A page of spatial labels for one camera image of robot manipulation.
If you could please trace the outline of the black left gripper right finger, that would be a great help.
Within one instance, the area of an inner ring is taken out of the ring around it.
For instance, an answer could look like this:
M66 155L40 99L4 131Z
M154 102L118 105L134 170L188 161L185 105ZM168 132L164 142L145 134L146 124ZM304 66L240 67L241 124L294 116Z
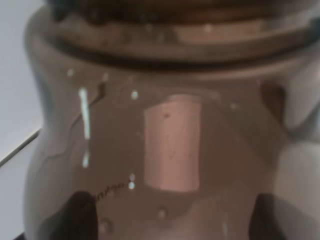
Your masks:
M320 223L290 202L259 194L248 227L250 240L318 240Z

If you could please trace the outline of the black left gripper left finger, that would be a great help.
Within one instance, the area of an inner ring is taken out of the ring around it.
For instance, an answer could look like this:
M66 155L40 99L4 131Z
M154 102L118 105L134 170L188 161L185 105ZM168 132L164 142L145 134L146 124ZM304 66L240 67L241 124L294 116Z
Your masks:
M62 208L42 223L43 240L97 240L95 199L88 192L74 193Z

